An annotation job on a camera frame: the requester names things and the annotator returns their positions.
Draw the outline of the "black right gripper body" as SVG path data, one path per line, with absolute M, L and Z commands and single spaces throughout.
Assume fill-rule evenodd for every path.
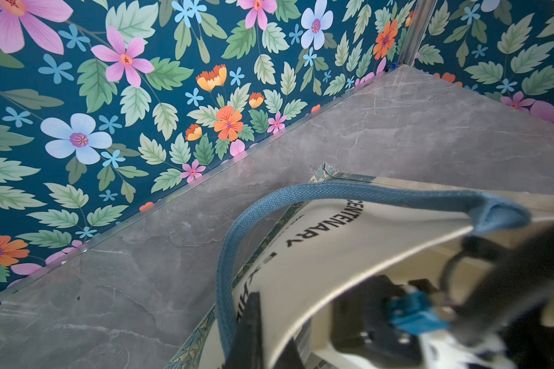
M 406 292 L 380 275 L 334 300 L 330 341 L 377 368 L 412 368 L 423 362 L 419 337 L 442 329 L 425 291 Z

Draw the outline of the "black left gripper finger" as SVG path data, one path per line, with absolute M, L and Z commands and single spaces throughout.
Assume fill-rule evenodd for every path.
M 225 368 L 263 368 L 261 300 L 258 292 L 249 296 L 236 330 L 235 340 L 226 359 Z

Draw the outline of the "cream floral canvas tote bag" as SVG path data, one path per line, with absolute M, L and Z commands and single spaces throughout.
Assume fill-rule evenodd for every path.
M 324 165 L 309 184 L 277 190 L 237 218 L 220 253 L 215 304 L 169 367 L 225 368 L 258 292 L 263 368 L 364 368 L 331 345 L 338 296 L 377 275 L 436 284 L 463 238 L 514 250 L 552 226 L 554 195 L 371 178 Z M 554 326 L 554 297 L 543 322 Z

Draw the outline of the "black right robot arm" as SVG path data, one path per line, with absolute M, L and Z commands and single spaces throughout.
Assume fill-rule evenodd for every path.
M 433 284 L 377 275 L 332 304 L 330 342 L 368 368 L 554 368 L 554 226 L 514 250 L 477 236 Z

